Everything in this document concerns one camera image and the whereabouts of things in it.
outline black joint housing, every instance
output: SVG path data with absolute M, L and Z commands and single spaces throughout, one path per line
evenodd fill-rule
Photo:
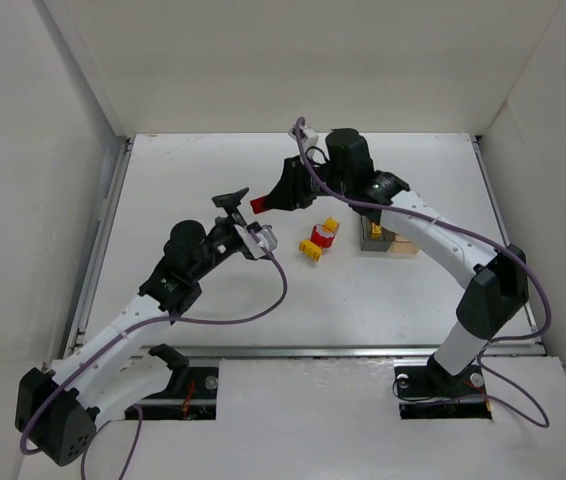
M 52 372 L 33 368 L 19 382 L 16 403 L 16 428 L 19 432 L 41 404 L 58 388 Z M 87 450 L 96 435 L 94 418 L 98 409 L 86 411 L 77 401 L 76 390 L 63 391 L 43 412 L 28 437 L 54 463 L 63 467 Z
M 181 390 L 187 380 L 190 360 L 165 343 L 152 347 L 148 353 L 153 357 L 158 357 L 163 360 L 167 364 L 167 368 L 172 370 L 172 376 L 170 377 L 166 389 L 170 392 L 178 392 Z
M 525 262 L 516 245 L 507 249 Z M 456 316 L 472 335 L 490 340 L 529 300 L 527 275 L 514 261 L 498 253 L 468 285 Z

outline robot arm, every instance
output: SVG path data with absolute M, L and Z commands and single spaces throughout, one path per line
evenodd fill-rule
M 302 129 L 303 148 L 316 145 L 317 135 Z M 409 185 L 396 175 L 374 169 L 367 142 L 356 130 L 333 130 L 325 139 L 329 159 L 315 172 L 332 191 L 348 200 L 410 210 L 442 220 Z M 317 196 L 327 195 L 311 177 L 299 156 L 285 160 L 281 179 L 269 195 L 252 200 L 254 213 L 269 209 L 307 208 Z M 430 357 L 427 378 L 436 396 L 454 396 L 463 372 L 488 341 L 527 302 L 524 272 L 510 259 L 482 243 L 444 229 L 435 222 L 389 210 L 353 207 L 383 228 L 409 238 L 442 265 L 465 289 L 456 310 L 457 322 Z M 525 260 L 514 245 L 512 253 Z
M 197 221 L 178 223 L 150 278 L 108 327 L 53 369 L 33 368 L 23 376 L 16 427 L 58 465 L 78 458 L 99 427 L 124 418 L 136 401 L 167 386 L 178 391 L 185 382 L 189 361 L 167 345 L 121 369 L 150 338 L 172 325 L 171 317 L 192 306 L 205 275 L 235 253 L 257 260 L 266 255 L 264 249 L 276 248 L 270 226 L 248 225 L 239 213 L 247 191 L 212 199 L 227 216 L 218 217 L 207 234 Z

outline wooden block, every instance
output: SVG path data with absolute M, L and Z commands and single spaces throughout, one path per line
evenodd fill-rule
M 392 253 L 404 253 L 408 255 L 416 255 L 419 249 L 412 242 L 392 242 L 390 245 L 390 252 Z

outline yellow block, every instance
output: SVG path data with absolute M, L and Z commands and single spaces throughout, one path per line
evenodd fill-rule
M 406 253 L 409 255 L 416 255 L 419 249 L 416 245 L 410 242 L 407 238 L 401 235 L 395 235 L 394 241 L 390 245 L 390 252 L 392 253 Z
M 306 254 L 315 262 L 319 261 L 319 258 L 321 258 L 321 254 L 323 253 L 321 247 L 310 242 L 309 240 L 303 240 L 299 245 L 299 250 L 302 251 L 304 254 Z
M 339 227 L 341 226 L 341 224 L 336 220 L 334 220 L 332 217 L 327 217 L 327 220 L 325 221 L 323 226 L 328 230 L 334 232 L 334 234 L 336 235 L 336 233 L 339 231 Z
M 370 233 L 370 238 L 373 240 L 380 240 L 383 238 L 383 228 L 380 225 L 372 222 L 372 232 Z

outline metal frame edge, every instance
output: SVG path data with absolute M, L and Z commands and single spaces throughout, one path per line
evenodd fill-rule
M 499 231 L 501 232 L 501 237 L 503 241 L 507 244 L 510 243 L 510 238 L 507 234 L 507 230 L 505 229 L 505 224 L 503 223 L 503 217 L 501 216 L 501 211 L 499 210 L 499 205 L 496 201 L 496 197 L 494 195 L 494 189 L 492 188 L 492 184 L 490 183 L 490 178 L 487 175 L 487 170 L 485 168 L 485 161 L 483 160 L 483 155 L 481 154 L 481 146 L 479 145 L 479 141 L 474 135 L 470 135 L 470 140 L 472 140 L 472 148 L 474 149 L 474 156 L 476 157 L 476 161 L 479 165 L 479 170 L 481 171 L 481 176 L 483 177 L 483 183 L 485 184 L 485 188 L 487 189 L 487 194 L 490 199 L 490 204 L 492 205 L 492 211 L 494 212 L 494 216 L 496 217 L 496 223 L 499 226 Z M 532 331 L 536 331 L 538 326 L 536 324 L 536 319 L 534 318 L 534 313 L 530 308 L 529 302 L 525 304 L 525 315 L 527 316 L 527 322 L 530 324 L 530 328 Z

